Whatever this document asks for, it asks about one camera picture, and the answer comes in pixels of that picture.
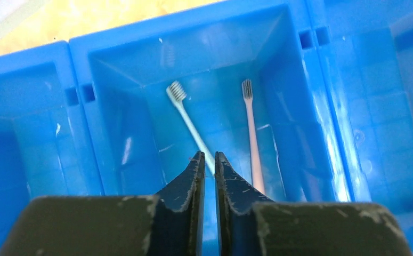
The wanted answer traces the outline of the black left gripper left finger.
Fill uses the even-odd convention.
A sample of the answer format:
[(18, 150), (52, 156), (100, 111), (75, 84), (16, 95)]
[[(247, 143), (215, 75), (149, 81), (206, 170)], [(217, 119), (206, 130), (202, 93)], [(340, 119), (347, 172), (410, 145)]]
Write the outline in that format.
[(205, 155), (153, 195), (45, 196), (20, 213), (0, 255), (201, 255)]

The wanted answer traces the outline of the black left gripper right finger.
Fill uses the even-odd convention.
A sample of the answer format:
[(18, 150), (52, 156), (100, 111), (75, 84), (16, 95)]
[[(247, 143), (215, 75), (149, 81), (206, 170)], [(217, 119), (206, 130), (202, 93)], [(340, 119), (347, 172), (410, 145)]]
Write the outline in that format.
[(215, 154), (221, 255), (412, 255), (393, 214), (375, 203), (275, 202)]

